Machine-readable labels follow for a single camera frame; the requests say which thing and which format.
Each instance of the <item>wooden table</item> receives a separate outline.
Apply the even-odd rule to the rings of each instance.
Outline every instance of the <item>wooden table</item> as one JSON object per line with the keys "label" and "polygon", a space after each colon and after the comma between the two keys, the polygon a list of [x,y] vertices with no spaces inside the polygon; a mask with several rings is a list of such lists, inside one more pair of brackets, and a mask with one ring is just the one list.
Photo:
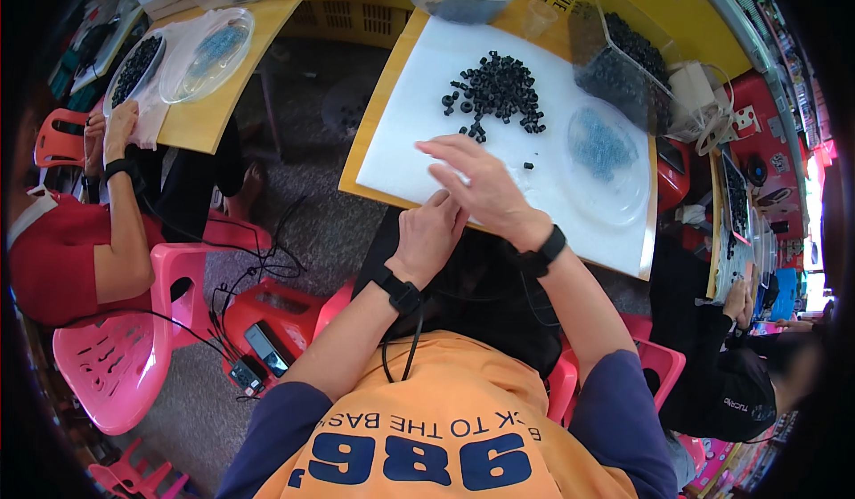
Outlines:
{"label": "wooden table", "polygon": [[[508,9],[505,10],[497,21],[493,22],[495,28],[501,29],[507,33],[522,37],[521,24],[522,19],[527,11],[529,0],[516,0],[512,2]],[[416,9],[410,17],[410,21],[400,35],[398,42],[391,51],[391,55],[383,69],[383,73],[379,77],[377,86],[371,96],[369,105],[365,109],[365,114],[362,117],[362,123],[359,125],[356,138],[350,148],[350,154],[345,163],[345,169],[342,171],[341,178],[338,181],[338,188],[346,193],[358,194],[365,198],[385,202],[389,205],[398,207],[411,208],[417,206],[414,202],[404,200],[381,191],[366,188],[357,184],[357,175],[362,167],[362,162],[365,160],[365,154],[369,149],[371,140],[374,138],[375,131],[383,111],[389,102],[391,91],[394,89],[398,78],[401,75],[403,66],[406,65],[415,43],[418,41],[422,30],[428,23],[430,16],[421,10]],[[567,33],[568,15],[566,13],[558,13],[558,21],[550,26],[550,28],[540,37],[530,40],[559,57],[570,61],[570,36]],[[657,203],[657,171],[656,171],[656,144],[652,137],[649,138],[649,158],[651,164],[651,194],[647,205],[647,225],[645,228],[645,238],[642,248],[641,262],[639,267],[639,278],[642,280],[650,279],[650,269],[653,260],[653,243],[656,234],[656,203]]]}
{"label": "wooden table", "polygon": [[[246,54],[244,62],[228,81],[212,94],[198,102],[171,106],[157,136],[157,144],[214,153],[226,128],[226,122],[232,115],[234,106],[238,103],[238,98],[250,80],[252,72],[282,26],[302,1],[264,0],[246,5],[246,9],[252,11],[252,16],[256,19],[256,26],[252,33],[250,51]],[[151,28],[162,28],[168,23],[190,20],[203,13],[204,11],[199,7],[188,9],[158,20],[151,25]]]}

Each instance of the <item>mobile phone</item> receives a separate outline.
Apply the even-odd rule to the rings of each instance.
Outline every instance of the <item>mobile phone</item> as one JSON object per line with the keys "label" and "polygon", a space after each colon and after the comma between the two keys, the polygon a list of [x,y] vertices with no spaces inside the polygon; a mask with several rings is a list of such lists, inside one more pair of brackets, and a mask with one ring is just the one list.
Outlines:
{"label": "mobile phone", "polygon": [[246,329],[244,337],[273,376],[279,378],[284,375],[288,367],[294,363],[294,356],[288,352],[285,345],[264,321],[258,321]]}

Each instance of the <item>finger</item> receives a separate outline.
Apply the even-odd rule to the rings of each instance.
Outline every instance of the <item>finger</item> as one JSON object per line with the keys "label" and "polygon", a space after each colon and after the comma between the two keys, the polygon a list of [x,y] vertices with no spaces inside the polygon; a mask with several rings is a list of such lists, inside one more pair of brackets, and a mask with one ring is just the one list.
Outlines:
{"label": "finger", "polygon": [[440,189],[436,193],[431,194],[430,198],[427,199],[427,202],[425,202],[424,205],[427,205],[430,207],[439,207],[446,200],[448,200],[448,197],[449,197],[448,191],[446,191],[445,189]]}
{"label": "finger", "polygon": [[466,176],[470,176],[476,168],[476,158],[459,148],[444,146],[433,141],[417,142],[415,147],[432,158],[443,160]]}
{"label": "finger", "polygon": [[433,139],[426,142],[434,142],[445,147],[453,147],[474,158],[486,153],[481,145],[472,140],[472,137],[462,134],[441,135],[439,137],[433,137]]}
{"label": "finger", "polygon": [[448,189],[448,192],[451,193],[458,202],[462,205],[468,204],[469,188],[464,185],[460,176],[458,176],[457,173],[455,173],[448,165],[434,163],[430,165],[427,170],[430,172],[431,176],[436,178],[437,182]]}
{"label": "finger", "polygon": [[466,223],[469,221],[469,212],[466,211],[463,207],[457,210],[457,216],[454,219],[454,228],[452,228],[452,237],[456,240],[460,240],[460,237],[464,234],[464,228],[466,228]]}
{"label": "finger", "polygon": [[457,212],[460,211],[460,202],[458,202],[453,196],[448,196],[442,204],[440,204],[440,209],[446,216],[454,218],[454,216],[457,215]]}

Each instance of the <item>smartwatch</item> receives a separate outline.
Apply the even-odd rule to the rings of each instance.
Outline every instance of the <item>smartwatch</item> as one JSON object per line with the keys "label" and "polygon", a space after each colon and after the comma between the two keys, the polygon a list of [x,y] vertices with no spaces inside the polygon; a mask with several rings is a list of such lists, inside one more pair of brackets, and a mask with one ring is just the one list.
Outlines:
{"label": "smartwatch", "polygon": [[567,238],[564,237],[558,225],[552,225],[552,233],[549,239],[537,252],[529,251],[520,254],[509,242],[506,241],[505,244],[507,245],[508,257],[523,273],[532,278],[542,278],[549,274],[550,263],[561,254],[561,250],[567,244]]}
{"label": "smartwatch", "polygon": [[391,273],[391,269],[380,266],[371,280],[389,293],[389,304],[404,317],[415,312],[422,301],[422,292],[412,282],[401,282]]}

